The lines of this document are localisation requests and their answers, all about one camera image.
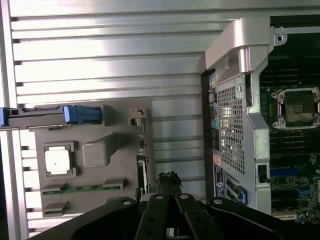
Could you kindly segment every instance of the ribbed metal panel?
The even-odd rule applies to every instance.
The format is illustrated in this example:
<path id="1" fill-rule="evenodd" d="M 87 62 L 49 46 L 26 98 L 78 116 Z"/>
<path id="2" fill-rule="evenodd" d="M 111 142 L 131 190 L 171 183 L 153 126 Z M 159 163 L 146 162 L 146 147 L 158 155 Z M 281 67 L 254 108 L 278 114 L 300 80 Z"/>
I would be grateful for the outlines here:
<path id="1" fill-rule="evenodd" d="M 16 87 L 8 86 L 11 106 L 152 97 L 157 173 L 175 170 L 183 191 L 203 198 L 201 53 L 231 20 L 320 13 L 317 0 L 9 2 L 8 11 L 8 1 L 1 0 L 5 37 L 9 36 L 7 71 L 9 81 L 16 82 Z M 21 131 L 12 138 L 18 143 L 15 150 L 22 146 L 22 152 L 15 151 L 15 162 L 23 167 L 28 189 L 25 200 L 20 197 L 18 202 L 24 239 L 29 233 L 23 214 L 31 236 L 74 215 L 42 219 L 34 134 Z M 28 213 L 23 211 L 24 201 Z"/>

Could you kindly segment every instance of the metal mesh grille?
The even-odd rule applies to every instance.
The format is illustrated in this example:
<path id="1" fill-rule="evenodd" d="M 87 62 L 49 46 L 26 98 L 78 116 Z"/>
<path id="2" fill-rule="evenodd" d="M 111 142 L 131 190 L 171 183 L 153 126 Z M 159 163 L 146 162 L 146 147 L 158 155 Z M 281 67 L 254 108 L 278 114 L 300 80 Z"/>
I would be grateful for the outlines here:
<path id="1" fill-rule="evenodd" d="M 245 174 L 243 106 L 236 88 L 217 92 L 221 160 Z"/>

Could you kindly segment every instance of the aluminum chassis panel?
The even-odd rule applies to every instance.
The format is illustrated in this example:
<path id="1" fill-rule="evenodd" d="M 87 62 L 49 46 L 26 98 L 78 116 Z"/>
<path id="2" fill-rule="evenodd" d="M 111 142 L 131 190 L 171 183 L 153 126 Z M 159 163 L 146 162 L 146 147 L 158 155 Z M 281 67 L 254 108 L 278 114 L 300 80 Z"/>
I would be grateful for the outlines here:
<path id="1" fill-rule="evenodd" d="M 248 206 L 267 214 L 271 214 L 271 188 L 269 183 L 259 183 L 258 166 L 266 165 L 269 178 L 269 128 L 260 113 L 259 75 L 268 64 L 268 54 L 274 48 L 274 41 L 274 28 L 270 26 L 269 17 L 240 18 L 227 26 L 199 62 L 205 161 L 206 167 L 211 167 L 206 169 L 207 193 L 209 188 L 212 187 L 211 191 L 213 189 L 213 157 L 210 147 L 212 136 L 211 123 L 208 122 L 210 108 L 205 106 L 209 105 L 209 98 L 206 98 L 209 75 L 213 73 L 215 87 L 219 91 L 235 86 L 235 78 L 249 74 L 252 105 L 247 106 L 246 101 L 242 101 L 245 106 L 243 109 L 245 174 L 239 173 L 223 161 L 221 167 L 248 192 Z M 207 194 L 207 199 L 212 197 L 212 194 Z"/>

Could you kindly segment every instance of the cpu socket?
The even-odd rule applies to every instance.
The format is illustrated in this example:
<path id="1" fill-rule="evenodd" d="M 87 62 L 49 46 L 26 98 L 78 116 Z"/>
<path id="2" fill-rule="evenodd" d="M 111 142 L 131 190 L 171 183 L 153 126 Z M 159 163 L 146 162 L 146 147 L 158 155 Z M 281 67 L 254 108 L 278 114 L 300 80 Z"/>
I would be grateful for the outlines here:
<path id="1" fill-rule="evenodd" d="M 317 87 L 291 88 L 273 92 L 277 99 L 275 129 L 311 129 L 320 125 L 320 91 Z"/>

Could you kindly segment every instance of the black mount arm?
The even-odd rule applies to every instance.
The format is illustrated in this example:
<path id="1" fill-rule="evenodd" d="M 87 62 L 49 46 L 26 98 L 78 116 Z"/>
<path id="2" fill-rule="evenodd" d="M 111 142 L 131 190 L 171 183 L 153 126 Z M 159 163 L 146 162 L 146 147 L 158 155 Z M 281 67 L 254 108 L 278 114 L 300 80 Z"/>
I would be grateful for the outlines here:
<path id="1" fill-rule="evenodd" d="M 30 239 L 292 240 L 319 234 L 316 226 L 290 224 L 225 198 L 207 205 L 186 193 L 156 193 L 139 204 L 119 198 Z"/>

